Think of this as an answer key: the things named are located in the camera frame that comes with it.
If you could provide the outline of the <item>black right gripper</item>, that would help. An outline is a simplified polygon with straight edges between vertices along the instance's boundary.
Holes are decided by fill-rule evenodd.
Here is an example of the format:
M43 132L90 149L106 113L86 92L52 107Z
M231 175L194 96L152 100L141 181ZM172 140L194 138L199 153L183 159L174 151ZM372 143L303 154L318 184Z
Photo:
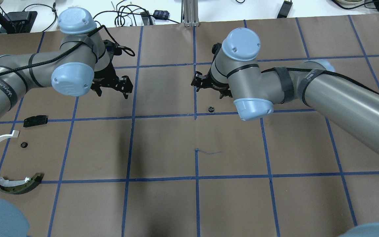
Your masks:
M206 75L196 71L191 81L191 86L196 87L196 92L200 89L214 89L219 91L220 98L224 96L233 97L228 84L228 77L233 70L233 59L229 58L221 49L222 44L216 43L212 47L213 61Z

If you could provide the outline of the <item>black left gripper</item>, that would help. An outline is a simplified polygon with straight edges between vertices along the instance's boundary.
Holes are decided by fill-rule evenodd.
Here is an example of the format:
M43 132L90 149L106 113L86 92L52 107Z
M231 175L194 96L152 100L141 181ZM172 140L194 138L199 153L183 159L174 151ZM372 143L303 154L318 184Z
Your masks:
M104 69L94 72L94 79L90 89L96 92L98 96L101 96L101 87L112 88L123 93L124 98L128 99L129 94L133 92L134 86L131 79L127 75L121 77L117 76L112 60L114 56L120 56L122 53L126 53L127 55L133 57L134 51L129 47L119 45L117 42L112 42L108 39L104 39L103 43L105 50L102 57L107 56L109 60Z

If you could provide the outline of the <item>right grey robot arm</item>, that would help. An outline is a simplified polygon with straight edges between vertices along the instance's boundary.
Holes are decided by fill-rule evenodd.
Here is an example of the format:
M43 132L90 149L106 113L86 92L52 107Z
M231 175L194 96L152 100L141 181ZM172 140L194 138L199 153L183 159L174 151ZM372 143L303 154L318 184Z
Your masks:
M260 47L253 30L233 29L212 47L208 73L195 71L191 86L233 98L243 121L262 121L274 105L298 99L379 155L379 92L337 73L324 59L261 71Z

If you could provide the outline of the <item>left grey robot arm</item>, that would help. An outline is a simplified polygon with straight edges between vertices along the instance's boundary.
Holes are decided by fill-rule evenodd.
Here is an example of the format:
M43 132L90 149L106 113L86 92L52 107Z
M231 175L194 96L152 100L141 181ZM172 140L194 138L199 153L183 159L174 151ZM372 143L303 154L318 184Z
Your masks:
M125 99L132 93L128 76L116 75L112 59L122 52L134 57L135 52L119 45L104 25L97 27L93 16L83 8L66 9L58 17L64 34L58 51L0 56L0 118L10 111L33 88L53 87L58 93L83 96L90 90L101 96L101 87L120 91ZM104 28L112 41L103 40ZM0 142L17 138L18 130L0 135ZM0 177L0 191L11 195L30 192L41 183L43 174L23 180ZM0 237L29 237L30 225L24 214L0 198Z

